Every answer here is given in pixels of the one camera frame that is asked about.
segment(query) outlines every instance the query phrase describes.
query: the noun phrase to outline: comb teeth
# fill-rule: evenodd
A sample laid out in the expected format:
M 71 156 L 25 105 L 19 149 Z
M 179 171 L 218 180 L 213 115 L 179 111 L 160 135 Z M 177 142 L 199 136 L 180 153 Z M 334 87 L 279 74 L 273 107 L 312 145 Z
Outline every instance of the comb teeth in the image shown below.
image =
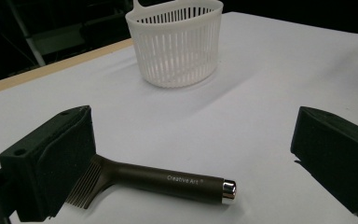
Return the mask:
M 87 209 L 88 204 L 92 201 L 92 198 L 90 197 L 91 192 L 93 191 L 100 174 L 101 166 L 98 163 L 91 161 L 86 173 L 77 180 L 65 202 L 79 208 Z

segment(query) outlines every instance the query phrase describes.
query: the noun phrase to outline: white table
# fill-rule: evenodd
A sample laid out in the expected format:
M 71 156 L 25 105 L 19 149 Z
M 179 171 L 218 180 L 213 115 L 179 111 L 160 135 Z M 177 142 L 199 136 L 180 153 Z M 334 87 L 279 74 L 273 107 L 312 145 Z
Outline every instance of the white table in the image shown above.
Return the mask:
M 46 223 L 358 223 L 290 153 L 301 105 L 358 124 L 356 34 L 224 14 L 218 67 L 194 86 L 150 85 L 127 47 L 0 91 L 0 152 L 79 105 L 92 108 L 99 154 L 233 178 L 237 203 L 114 186 L 89 210 L 66 204 Z

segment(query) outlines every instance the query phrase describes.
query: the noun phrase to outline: white plastic basket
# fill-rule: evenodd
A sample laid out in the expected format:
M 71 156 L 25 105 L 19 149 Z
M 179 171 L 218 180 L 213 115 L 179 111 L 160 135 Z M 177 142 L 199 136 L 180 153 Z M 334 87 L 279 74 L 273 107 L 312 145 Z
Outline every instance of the white plastic basket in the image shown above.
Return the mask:
M 133 0 L 126 20 L 143 78 L 160 87 L 184 87 L 209 76 L 217 66 L 222 10 L 217 0 L 151 7 Z

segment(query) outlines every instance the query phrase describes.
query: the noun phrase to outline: comb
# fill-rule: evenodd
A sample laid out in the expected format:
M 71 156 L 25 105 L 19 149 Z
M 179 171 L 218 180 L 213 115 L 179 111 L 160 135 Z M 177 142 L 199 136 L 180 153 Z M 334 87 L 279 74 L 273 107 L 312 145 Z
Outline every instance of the comb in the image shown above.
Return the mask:
M 237 193 L 233 180 L 110 161 L 96 154 L 66 202 L 87 209 L 99 193 L 115 184 L 205 203 L 232 204 Z

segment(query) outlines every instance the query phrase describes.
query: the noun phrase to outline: basket handle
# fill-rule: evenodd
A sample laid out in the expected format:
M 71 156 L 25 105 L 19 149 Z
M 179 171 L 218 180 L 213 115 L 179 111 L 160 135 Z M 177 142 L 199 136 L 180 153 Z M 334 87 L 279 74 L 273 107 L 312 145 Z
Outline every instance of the basket handle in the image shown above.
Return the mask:
M 143 8 L 143 6 L 141 4 L 139 4 L 138 0 L 133 0 L 133 10 L 139 10 Z

